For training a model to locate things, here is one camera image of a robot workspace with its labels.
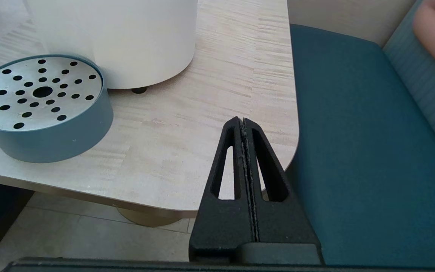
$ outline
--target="white wall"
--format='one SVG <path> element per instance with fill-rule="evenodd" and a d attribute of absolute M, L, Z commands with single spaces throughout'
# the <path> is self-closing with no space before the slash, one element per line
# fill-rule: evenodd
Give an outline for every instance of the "white wall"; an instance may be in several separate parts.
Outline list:
<path fill-rule="evenodd" d="M 415 0 L 288 0 L 290 23 L 334 31 L 383 46 Z"/>

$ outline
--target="center hole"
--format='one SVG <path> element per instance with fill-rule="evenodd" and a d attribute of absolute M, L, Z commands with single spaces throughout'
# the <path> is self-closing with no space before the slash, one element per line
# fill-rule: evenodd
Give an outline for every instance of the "center hole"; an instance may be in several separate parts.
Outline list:
<path fill-rule="evenodd" d="M 43 86 L 40 88 L 36 88 L 33 91 L 33 96 L 37 98 L 47 97 L 48 95 L 51 95 L 52 92 L 53 92 L 53 88 L 48 86 Z"/>

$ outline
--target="white container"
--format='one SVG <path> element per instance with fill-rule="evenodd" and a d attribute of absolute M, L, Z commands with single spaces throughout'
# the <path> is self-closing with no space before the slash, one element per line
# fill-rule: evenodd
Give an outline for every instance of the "white container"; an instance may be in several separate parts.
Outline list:
<path fill-rule="evenodd" d="M 26 0 L 50 54 L 86 57 L 108 88 L 140 88 L 192 60 L 197 0 Z"/>

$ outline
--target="light wood tabletop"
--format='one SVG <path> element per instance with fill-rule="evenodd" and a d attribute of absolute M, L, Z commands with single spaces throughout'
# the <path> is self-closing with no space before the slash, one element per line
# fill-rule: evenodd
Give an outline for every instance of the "light wood tabletop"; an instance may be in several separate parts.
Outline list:
<path fill-rule="evenodd" d="M 12 6 L 0 6 L 0 65 L 44 54 L 22 3 L 1 3 Z M 298 114 L 287 1 L 201 0 L 189 67 L 144 94 L 109 93 L 114 122 L 99 144 L 48 164 L 18 161 L 0 149 L 0 184 L 195 216 L 222 126 L 232 117 L 257 122 L 283 168 L 295 154 Z M 232 179 L 227 170 L 223 180 Z M 233 195 L 224 181 L 221 191 Z"/>

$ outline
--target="teal upholstered seat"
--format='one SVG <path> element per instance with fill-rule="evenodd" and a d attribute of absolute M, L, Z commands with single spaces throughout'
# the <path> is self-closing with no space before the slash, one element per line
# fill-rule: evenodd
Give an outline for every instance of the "teal upholstered seat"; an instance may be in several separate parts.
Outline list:
<path fill-rule="evenodd" d="M 435 133 L 375 43 L 291 26 L 288 172 L 328 265 L 435 267 Z"/>

